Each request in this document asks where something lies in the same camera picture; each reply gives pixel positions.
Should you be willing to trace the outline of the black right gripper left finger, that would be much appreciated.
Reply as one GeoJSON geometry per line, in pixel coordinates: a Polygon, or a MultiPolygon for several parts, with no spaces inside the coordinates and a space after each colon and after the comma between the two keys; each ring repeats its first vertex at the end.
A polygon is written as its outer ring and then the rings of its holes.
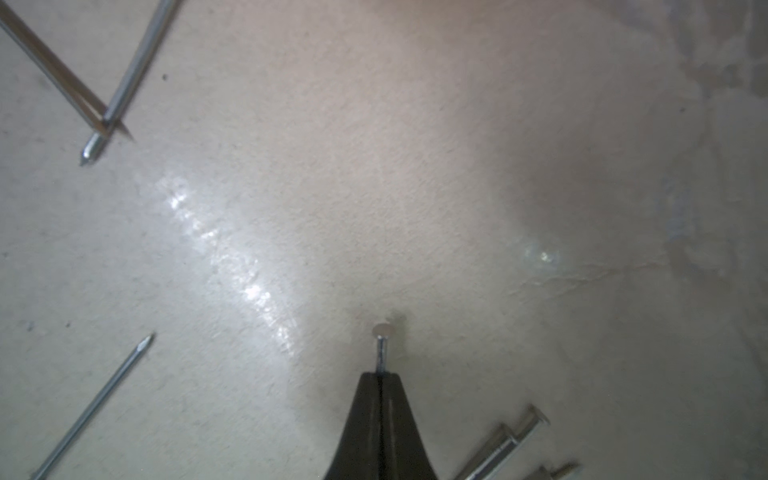
{"type": "Polygon", "coordinates": [[[325,480],[381,476],[381,394],[375,373],[363,373],[325,480]]]}

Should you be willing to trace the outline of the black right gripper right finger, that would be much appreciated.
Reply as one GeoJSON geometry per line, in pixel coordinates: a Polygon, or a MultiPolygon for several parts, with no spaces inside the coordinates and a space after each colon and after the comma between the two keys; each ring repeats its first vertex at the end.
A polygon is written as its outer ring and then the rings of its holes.
{"type": "Polygon", "coordinates": [[[381,478],[437,479],[404,385],[389,372],[381,375],[381,478]]]}

